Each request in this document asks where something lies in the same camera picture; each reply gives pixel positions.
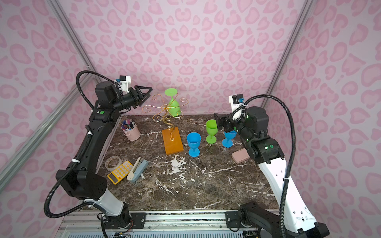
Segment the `blue wine glass back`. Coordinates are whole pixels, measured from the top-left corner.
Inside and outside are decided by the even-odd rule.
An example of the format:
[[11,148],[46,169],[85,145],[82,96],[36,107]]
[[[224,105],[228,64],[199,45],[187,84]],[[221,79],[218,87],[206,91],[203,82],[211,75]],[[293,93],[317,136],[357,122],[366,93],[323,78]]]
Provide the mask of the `blue wine glass back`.
[[230,148],[233,146],[233,139],[237,133],[235,131],[230,131],[230,132],[224,132],[225,139],[222,141],[222,145],[226,148]]

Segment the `blue wine glass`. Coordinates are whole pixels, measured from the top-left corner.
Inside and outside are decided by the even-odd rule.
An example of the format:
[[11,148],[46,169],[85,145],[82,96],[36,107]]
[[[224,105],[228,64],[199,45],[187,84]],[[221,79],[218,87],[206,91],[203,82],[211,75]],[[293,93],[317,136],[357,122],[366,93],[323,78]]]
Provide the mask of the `blue wine glass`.
[[230,131],[230,132],[224,132],[225,139],[222,141],[222,145],[226,148],[230,148],[233,146],[233,139],[237,133],[235,131]]
[[200,155],[199,146],[201,143],[201,135],[197,132],[192,132],[187,135],[187,143],[189,146],[189,155],[191,157],[198,157]]

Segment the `blue wine glass front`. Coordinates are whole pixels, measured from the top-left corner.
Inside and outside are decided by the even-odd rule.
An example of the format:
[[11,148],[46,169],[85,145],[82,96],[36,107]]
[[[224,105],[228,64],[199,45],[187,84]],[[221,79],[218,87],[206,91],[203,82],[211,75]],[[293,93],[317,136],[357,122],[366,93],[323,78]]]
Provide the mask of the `blue wine glass front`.
[[189,146],[189,155],[191,157],[198,157],[200,155],[199,146],[201,143],[201,135],[197,132],[192,132],[187,135],[187,143]]

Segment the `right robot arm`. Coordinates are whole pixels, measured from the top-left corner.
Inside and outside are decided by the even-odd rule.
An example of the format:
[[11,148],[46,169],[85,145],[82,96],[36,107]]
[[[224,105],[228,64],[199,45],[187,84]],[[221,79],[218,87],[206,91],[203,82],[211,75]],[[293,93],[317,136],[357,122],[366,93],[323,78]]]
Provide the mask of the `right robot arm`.
[[[286,160],[280,144],[268,134],[269,116],[262,107],[248,104],[255,99],[276,101],[285,111],[291,130],[291,154]],[[254,160],[267,179],[279,204],[274,214],[251,201],[240,206],[238,220],[228,228],[233,232],[241,227],[257,228],[257,238],[325,238],[326,224],[320,223],[306,206],[291,177],[296,154],[295,125],[290,110],[279,98],[261,94],[247,100],[242,94],[230,96],[231,114],[214,113],[217,127],[225,132],[236,132],[248,156]]]

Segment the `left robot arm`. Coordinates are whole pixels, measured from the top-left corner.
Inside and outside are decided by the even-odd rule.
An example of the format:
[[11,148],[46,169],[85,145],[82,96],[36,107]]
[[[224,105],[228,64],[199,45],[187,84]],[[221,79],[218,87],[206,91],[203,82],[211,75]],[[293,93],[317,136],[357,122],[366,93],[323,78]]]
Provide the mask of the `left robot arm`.
[[[95,103],[91,103],[84,94],[80,78],[84,74],[92,74],[103,78],[94,89]],[[122,83],[127,77],[121,75],[119,80],[112,80],[91,70],[80,71],[75,79],[77,90],[92,113],[89,123],[85,126],[86,135],[81,146],[66,169],[58,170],[57,182],[47,195],[43,211],[48,218],[64,217],[85,206],[92,206],[101,212],[101,228],[130,229],[133,219],[128,205],[117,199],[107,188],[107,180],[97,174],[97,164],[107,138],[117,125],[121,111],[130,111],[141,107],[150,97],[151,87],[136,85],[123,91]],[[61,213],[53,213],[50,209],[52,198],[59,187],[62,187],[70,197],[82,200],[82,204]]]

